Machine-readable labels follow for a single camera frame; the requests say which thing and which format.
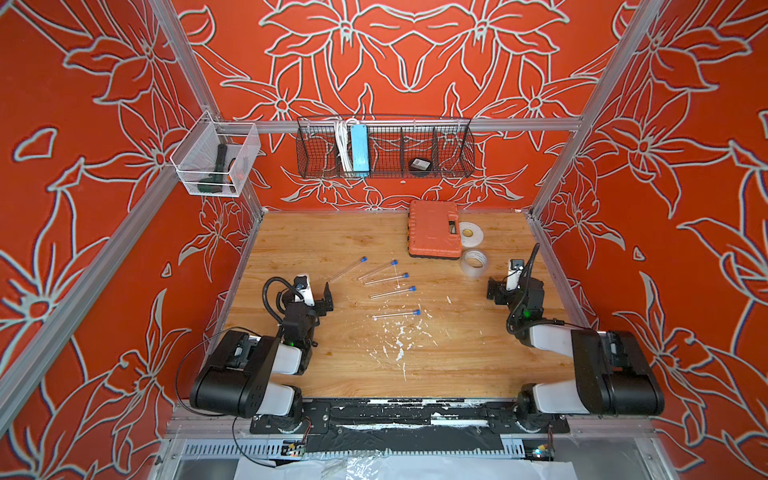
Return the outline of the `glass test tube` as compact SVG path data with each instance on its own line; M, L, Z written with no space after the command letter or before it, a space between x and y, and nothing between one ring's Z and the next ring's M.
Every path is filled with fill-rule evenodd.
M374 299L394 297L394 296L398 296L398 295L407 295L407 294L410 293L410 291L408 291L408 289L409 288L401 288L401 289L397 289L397 290L393 290L393 291L389 291L389 292L376 293L376 294L370 295L369 298L374 300Z
M396 275L396 276L390 276L386 278L380 278L380 279L373 279L373 280L367 280L364 282L364 285L378 285L378 284L384 284L384 283L392 283L392 282L400 282L401 280L404 280L402 277L402 274Z
M410 310L410 311L406 310L406 311L398 311L398 312L385 313L385 314L377 314L377 315L373 315L372 318L374 320L380 320L380 319L385 319L385 318L410 317L410 316L415 316L412 313L413 311L414 310Z
M359 277L357 278L357 280L358 280L358 281L363 281L363 280L366 280L366 279L368 279L368 278L372 277L373 275L375 275L375 274L377 274L377 273L379 273L379 272L382 272L382 271L384 271L384 270L388 269L388 268L389 268L389 267L391 267L391 266L392 266L392 264L391 264L391 263L388 263L388 264L385 264L385 265L381 265L381 266L378 266L378 267L376 267L376 268L372 269L371 271L369 271L369 272L366 272L365 274L363 274L363 275L359 276Z
M347 275L347 274L348 274L348 273L350 273L351 271L353 271L353 270L355 270L356 268L358 268L360 265L361 265L361 263L360 263L360 259L359 259L358 261L351 263L350 265L348 265L348 266L346 266L346 267L342 268L340 271L338 271L338 272L336 272L335 274L333 274L333 275L332 275L332 276L331 276L331 277L328 279L328 282L329 282L329 283L333 283L333 282L337 281L338 279L342 278L343 276Z

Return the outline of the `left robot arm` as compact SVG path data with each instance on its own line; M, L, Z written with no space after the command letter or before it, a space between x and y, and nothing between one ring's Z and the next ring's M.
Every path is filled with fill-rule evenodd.
M317 346L315 330L334 310L334 300L329 283L315 296L307 275L270 277L261 296L276 332L226 330L192 384L188 408L206 416L267 417L292 429L304 417L301 390L273 377L306 372Z

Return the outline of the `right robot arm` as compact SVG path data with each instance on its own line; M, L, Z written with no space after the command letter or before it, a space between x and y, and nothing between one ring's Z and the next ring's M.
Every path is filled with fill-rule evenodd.
M524 385L515 402L516 423L537 433L567 415L656 416L665 399L635 335L600 331L545 316L544 283L533 276L540 245L513 259L507 275L487 283L487 298L508 308L507 333L522 345L573 361L574 378Z

